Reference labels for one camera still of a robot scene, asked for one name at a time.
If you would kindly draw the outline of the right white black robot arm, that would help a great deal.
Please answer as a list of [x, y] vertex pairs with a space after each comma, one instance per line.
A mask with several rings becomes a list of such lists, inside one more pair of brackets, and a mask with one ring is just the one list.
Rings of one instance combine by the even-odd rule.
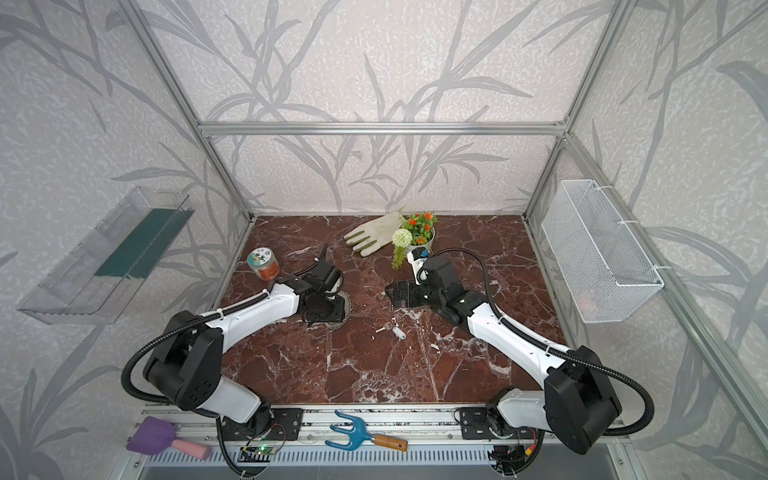
[[419, 258], [413, 272], [412, 280], [386, 286], [395, 308], [430, 308], [499, 350], [539, 385], [538, 391], [503, 389], [486, 404], [495, 436], [543, 430], [584, 455], [619, 416], [621, 404], [608, 376], [596, 369], [600, 360], [593, 351], [570, 350], [503, 314], [488, 295], [465, 289], [445, 258]]

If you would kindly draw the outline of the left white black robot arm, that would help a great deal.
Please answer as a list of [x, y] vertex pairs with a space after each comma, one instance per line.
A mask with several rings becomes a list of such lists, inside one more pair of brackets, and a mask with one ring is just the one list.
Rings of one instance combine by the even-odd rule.
[[175, 314], [161, 337], [146, 348], [142, 376], [160, 392], [152, 401], [212, 415], [248, 435], [262, 434], [274, 423], [270, 403], [224, 375], [224, 354], [257, 331], [295, 315], [309, 324], [344, 322], [350, 305], [342, 282], [337, 267], [318, 259], [299, 276], [277, 279], [225, 308]]

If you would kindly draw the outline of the white pot with flowers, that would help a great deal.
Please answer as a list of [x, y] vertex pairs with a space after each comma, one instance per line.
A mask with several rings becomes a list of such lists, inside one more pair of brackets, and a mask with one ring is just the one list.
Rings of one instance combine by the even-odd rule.
[[399, 224], [391, 236], [393, 245], [392, 268], [398, 270], [407, 253], [416, 247], [431, 248], [436, 235], [437, 216], [429, 211], [417, 212], [408, 217], [399, 214]]

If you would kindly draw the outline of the beige gardening glove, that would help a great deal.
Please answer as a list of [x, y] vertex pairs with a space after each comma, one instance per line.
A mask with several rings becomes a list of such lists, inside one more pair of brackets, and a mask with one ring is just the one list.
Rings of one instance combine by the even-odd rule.
[[399, 212], [383, 215], [345, 234], [344, 241], [360, 256], [370, 256], [392, 242], [392, 235], [401, 227], [403, 220]]

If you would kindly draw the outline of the left green circuit board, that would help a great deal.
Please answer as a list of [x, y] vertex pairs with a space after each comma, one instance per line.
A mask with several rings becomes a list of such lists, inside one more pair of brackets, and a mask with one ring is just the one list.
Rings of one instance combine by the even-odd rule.
[[283, 445], [278, 444], [245, 445], [238, 450], [237, 462], [247, 465], [270, 463], [282, 449]]

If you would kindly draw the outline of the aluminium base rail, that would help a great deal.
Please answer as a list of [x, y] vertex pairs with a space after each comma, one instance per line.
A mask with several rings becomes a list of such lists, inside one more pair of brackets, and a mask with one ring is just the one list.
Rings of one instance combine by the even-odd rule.
[[[347, 435], [334, 432], [331, 425], [351, 427], [351, 421], [338, 417], [339, 410], [362, 418], [367, 431], [407, 440], [412, 445], [448, 444], [530, 444], [533, 434], [523, 428], [520, 434], [498, 438], [486, 427], [472, 426], [469, 414], [457, 413], [460, 408], [483, 408], [480, 404], [304, 404], [275, 405], [271, 408], [273, 423], [279, 421], [287, 430], [285, 446], [326, 446], [326, 440], [346, 443]], [[301, 418], [289, 409], [302, 410]], [[141, 411], [141, 420], [152, 416], [174, 426], [178, 437], [201, 444], [218, 445], [214, 419], [177, 407], [148, 405]]]

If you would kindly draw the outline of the clear plastic wall shelf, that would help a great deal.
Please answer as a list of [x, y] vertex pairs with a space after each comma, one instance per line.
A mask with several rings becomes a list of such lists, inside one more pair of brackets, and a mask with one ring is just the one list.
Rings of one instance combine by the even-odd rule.
[[18, 305], [48, 325], [110, 325], [185, 227], [187, 193], [134, 188]]

